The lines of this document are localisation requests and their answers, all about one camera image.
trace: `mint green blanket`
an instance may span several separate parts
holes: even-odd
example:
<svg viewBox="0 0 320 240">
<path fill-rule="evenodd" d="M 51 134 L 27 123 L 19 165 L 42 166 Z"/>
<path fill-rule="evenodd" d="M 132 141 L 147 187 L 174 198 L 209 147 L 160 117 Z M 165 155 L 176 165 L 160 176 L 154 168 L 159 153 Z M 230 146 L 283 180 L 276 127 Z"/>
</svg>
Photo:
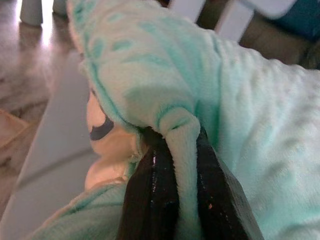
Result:
<svg viewBox="0 0 320 240">
<path fill-rule="evenodd" d="M 81 69 L 108 116 L 137 137 L 147 126 L 165 137 L 180 200 L 176 239 L 202 237 L 200 125 L 266 240 L 320 239 L 319 71 L 266 60 L 154 1 L 69 0 L 68 8 Z M 112 189 L 89 194 L 94 205 L 69 209 L 33 239 L 115 239 L 125 186 Z"/>
</svg>

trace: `tile floor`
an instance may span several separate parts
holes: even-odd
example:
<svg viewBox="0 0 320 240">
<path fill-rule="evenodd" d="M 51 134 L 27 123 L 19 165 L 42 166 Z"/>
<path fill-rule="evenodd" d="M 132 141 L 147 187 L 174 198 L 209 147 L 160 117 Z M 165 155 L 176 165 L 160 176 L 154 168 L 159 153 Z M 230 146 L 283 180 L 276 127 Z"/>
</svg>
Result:
<svg viewBox="0 0 320 240">
<path fill-rule="evenodd" d="M 68 20 L 52 14 L 52 2 L 42 1 L 43 24 L 34 27 L 20 22 L 22 0 L 0 1 L 0 109 L 29 123 L 0 147 L 0 219 L 66 56 L 74 50 Z"/>
</svg>

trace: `marble floor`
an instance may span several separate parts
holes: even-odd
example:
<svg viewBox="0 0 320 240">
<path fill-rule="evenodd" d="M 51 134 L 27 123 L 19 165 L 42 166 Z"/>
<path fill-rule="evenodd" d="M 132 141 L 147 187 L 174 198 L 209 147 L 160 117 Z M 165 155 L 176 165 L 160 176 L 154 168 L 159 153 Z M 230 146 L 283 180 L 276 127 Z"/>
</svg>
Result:
<svg viewBox="0 0 320 240">
<path fill-rule="evenodd" d="M 0 110 L 27 123 L 17 138 L 0 146 L 0 219 L 66 57 L 74 51 L 68 20 L 52 14 L 52 2 L 42 1 L 43 24 L 34 27 L 20 22 L 22 0 L 0 1 Z"/>
</svg>

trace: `plush toy eye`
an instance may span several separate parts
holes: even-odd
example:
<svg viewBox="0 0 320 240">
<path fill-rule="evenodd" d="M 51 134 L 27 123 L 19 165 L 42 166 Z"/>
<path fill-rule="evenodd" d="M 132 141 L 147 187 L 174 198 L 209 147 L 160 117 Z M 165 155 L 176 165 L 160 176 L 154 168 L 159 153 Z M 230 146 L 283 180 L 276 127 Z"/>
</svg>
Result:
<svg viewBox="0 0 320 240">
<path fill-rule="evenodd" d="M 93 90 L 90 91 L 86 118 L 92 141 L 102 139 L 114 127 L 114 123 L 104 113 Z"/>
</svg>

